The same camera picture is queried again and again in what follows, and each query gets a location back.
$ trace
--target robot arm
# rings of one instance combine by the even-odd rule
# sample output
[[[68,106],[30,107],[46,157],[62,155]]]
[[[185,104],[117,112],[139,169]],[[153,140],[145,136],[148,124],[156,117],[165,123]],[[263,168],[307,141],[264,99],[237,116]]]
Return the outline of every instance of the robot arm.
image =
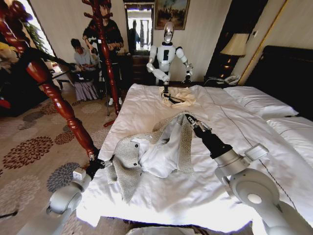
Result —
[[[186,66],[186,79],[183,81],[183,83],[190,83],[191,82],[191,75],[192,75],[192,70],[193,66],[192,64],[188,63],[188,59],[184,54],[184,51],[182,50],[181,47],[176,48],[176,56],[181,59],[183,64]]]
[[[158,84],[159,80],[162,80],[164,82],[165,93],[168,93],[168,85],[169,85],[170,77],[167,74],[165,74],[165,72],[163,72],[162,70],[156,69],[152,64],[155,61],[156,54],[157,54],[157,47],[151,46],[149,62],[147,63],[147,70],[148,72],[152,72],[153,75],[156,77],[156,84]]]
[[[279,200],[276,184],[265,174],[248,168],[249,164],[268,154],[268,150],[257,144],[238,155],[229,144],[223,143],[211,129],[194,117],[186,114],[193,130],[210,150],[210,157],[218,164],[216,176],[226,187],[230,196],[253,207],[262,217],[269,235],[309,235],[312,227],[291,206]]]
[[[98,169],[112,165],[112,159],[102,161],[94,159],[86,171],[77,168],[73,171],[73,181],[68,186],[58,189],[50,198],[49,204],[41,213],[30,220],[18,232],[18,235],[59,235],[82,199],[84,192]]]

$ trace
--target lampshade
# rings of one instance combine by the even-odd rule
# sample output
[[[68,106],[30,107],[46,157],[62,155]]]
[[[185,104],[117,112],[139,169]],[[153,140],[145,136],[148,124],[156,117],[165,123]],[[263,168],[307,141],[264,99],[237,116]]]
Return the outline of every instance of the lampshade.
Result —
[[[221,53],[226,55],[245,55],[248,37],[249,34],[247,33],[235,33]]]

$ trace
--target wooden coat rack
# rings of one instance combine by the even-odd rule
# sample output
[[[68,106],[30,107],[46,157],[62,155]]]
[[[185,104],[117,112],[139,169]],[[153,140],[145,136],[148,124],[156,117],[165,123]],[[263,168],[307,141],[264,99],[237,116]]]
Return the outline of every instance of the wooden coat rack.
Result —
[[[105,64],[107,67],[107,72],[110,80],[110,86],[111,86],[111,93],[113,96],[113,102],[114,102],[114,108],[115,108],[115,113],[118,115],[119,111],[121,110],[121,106],[118,102],[118,96],[117,96],[117,88],[116,84],[114,81],[114,74],[113,74],[113,68],[112,68],[112,63],[110,60],[110,50],[108,47],[108,44],[106,42],[106,32],[103,26],[103,19],[105,18],[110,18],[113,16],[112,13],[109,13],[105,16],[101,15],[100,12],[100,5],[99,5],[99,0],[82,0],[84,4],[90,5],[92,7],[93,15],[84,13],[84,16],[88,18],[92,18],[95,21],[95,24],[98,29],[98,39],[101,40],[101,50],[105,58]],[[104,124],[104,127],[107,127],[109,125],[112,125],[114,123],[113,121],[110,121],[108,123]]]
[[[45,94],[52,99],[55,108],[67,120],[68,126],[80,145],[86,150],[89,159],[93,160],[97,158],[99,150],[94,146],[82,122],[75,117],[71,105],[62,98],[59,88],[53,84],[52,75],[42,59],[30,53],[29,39],[22,32],[22,22],[30,18],[31,16],[25,12],[24,6],[19,1],[13,1],[8,7],[4,0],[0,0],[0,31],[2,35],[9,45],[18,50],[21,56],[19,62],[24,64],[27,72],[38,83],[42,84]],[[106,44],[103,46],[106,47],[104,52],[108,54],[108,46]]]

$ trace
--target white duvet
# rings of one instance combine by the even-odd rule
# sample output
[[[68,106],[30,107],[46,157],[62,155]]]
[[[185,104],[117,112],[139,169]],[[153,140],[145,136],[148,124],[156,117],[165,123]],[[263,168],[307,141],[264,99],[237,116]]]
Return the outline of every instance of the white duvet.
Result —
[[[295,206],[313,224],[313,169],[264,120],[254,116],[225,91],[193,86],[194,106],[169,108],[161,103],[158,87],[134,84],[101,148],[99,158],[111,158],[123,137],[151,132],[161,119],[188,110],[213,128],[223,142],[243,154],[252,145],[263,144],[270,155],[254,162],[256,168],[276,181],[281,200]],[[215,231],[230,232],[253,221],[254,234],[264,234],[254,209],[231,199],[214,175],[216,163],[201,139],[194,137],[191,160],[195,174],[174,172],[165,179],[142,174],[139,186],[126,204],[118,184],[108,185],[105,170],[97,171],[83,193],[77,216],[96,226],[101,216],[146,223],[194,224]]]

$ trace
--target floral carpet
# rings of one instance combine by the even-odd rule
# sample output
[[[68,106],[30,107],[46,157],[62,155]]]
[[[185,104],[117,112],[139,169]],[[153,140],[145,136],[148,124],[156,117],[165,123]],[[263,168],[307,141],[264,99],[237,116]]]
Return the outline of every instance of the floral carpet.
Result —
[[[67,84],[62,96],[100,148],[110,130],[103,124],[115,118],[113,108],[107,116],[105,100],[76,101],[75,89]],[[49,99],[18,117],[0,117],[0,215],[17,211],[0,218],[0,235],[15,235],[47,207],[53,192],[69,184],[72,171],[87,163],[85,150]],[[94,228],[73,213],[62,235],[124,235],[142,226],[147,224],[102,217]],[[223,234],[189,227],[200,234]],[[250,224],[231,234],[251,235]]]

